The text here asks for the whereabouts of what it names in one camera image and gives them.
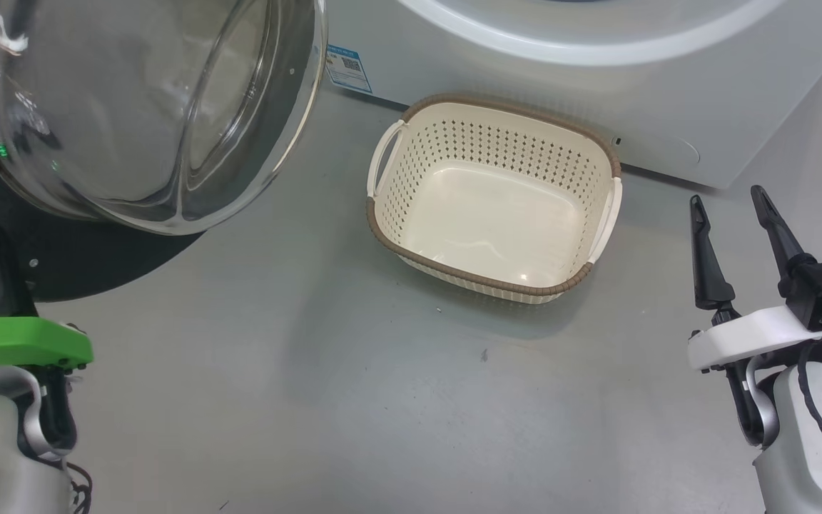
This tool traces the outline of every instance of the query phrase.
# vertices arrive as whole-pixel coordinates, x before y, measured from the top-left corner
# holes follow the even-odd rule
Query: green plastic part
[[[91,339],[43,318],[0,318],[0,366],[75,370],[94,361]]]

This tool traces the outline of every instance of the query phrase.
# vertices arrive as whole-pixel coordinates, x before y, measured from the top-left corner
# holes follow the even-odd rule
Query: brown basket rim
[[[558,126],[570,131],[574,131],[575,133],[580,133],[582,136],[591,139],[594,143],[598,144],[598,146],[600,146],[602,150],[604,150],[604,155],[606,155],[608,160],[610,160],[612,178],[620,177],[620,159],[617,158],[617,154],[614,153],[614,149],[611,148],[610,144],[607,143],[607,141],[605,141],[604,139],[602,139],[601,136],[598,136],[597,133],[590,129],[581,126],[575,126],[575,124],[570,123],[570,121],[564,120],[552,114],[544,113],[543,111],[538,111],[537,109],[532,107],[523,106],[519,104],[512,104],[512,102],[509,101],[497,100],[486,97],[475,97],[467,94],[438,94],[428,98],[424,98],[424,100],[418,101],[417,104],[414,104],[411,107],[409,107],[408,110],[405,111],[404,114],[402,114],[401,119],[405,123],[408,123],[408,121],[410,121],[415,114],[419,113],[420,111],[423,111],[427,107],[431,107],[436,104],[463,104],[471,105],[473,107],[486,107],[497,111],[505,111],[505,113],[509,114],[527,116],[534,120],[544,121],[546,124],[552,124],[553,126]],[[453,276],[461,280],[477,283],[480,286],[493,287],[495,289],[508,291],[510,293],[521,293],[522,295],[528,296],[552,296],[559,295],[559,293],[565,293],[568,290],[574,288],[578,283],[582,282],[583,279],[587,277],[588,273],[592,270],[592,263],[585,263],[579,269],[579,271],[577,271],[568,280],[562,283],[558,283],[556,286],[550,287],[522,286],[522,284],[518,283],[504,282],[502,280],[496,280],[490,277],[480,276],[476,273],[469,273],[464,270],[460,270],[459,268],[446,266],[446,264],[438,263],[437,261],[434,261],[432,259],[427,259],[427,257],[424,257],[423,255],[414,253],[414,251],[408,250],[407,248],[403,248],[398,244],[394,243],[394,241],[386,237],[385,233],[382,232],[382,229],[379,228],[379,222],[376,221],[375,205],[376,202],[374,201],[374,199],[368,196],[366,198],[367,223],[370,225],[370,230],[372,231],[372,234],[374,235],[374,237],[376,237],[376,240],[378,240],[379,243],[382,244],[382,246],[388,248],[389,251],[392,251],[393,253],[396,253],[409,261],[414,261],[414,263],[421,264],[421,266],[427,266],[428,268],[434,269],[437,272],[446,273],[448,276]]]

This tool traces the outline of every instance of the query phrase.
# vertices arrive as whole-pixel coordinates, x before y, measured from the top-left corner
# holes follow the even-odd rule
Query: basket bottom
[[[537,178],[444,163],[408,214],[402,247],[480,276],[550,287],[584,264],[575,261],[586,237],[580,202]]]

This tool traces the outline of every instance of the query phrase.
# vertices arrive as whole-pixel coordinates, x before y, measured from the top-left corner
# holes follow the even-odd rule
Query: qr code
[[[356,62],[354,59],[346,58],[346,56],[342,57],[342,62],[345,63],[345,68],[352,69],[353,71],[361,71],[360,63]]]

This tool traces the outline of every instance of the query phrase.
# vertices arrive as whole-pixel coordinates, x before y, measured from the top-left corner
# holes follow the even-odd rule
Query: white washing machine
[[[342,87],[532,104],[726,188],[822,75],[822,2],[330,0],[329,43]]]

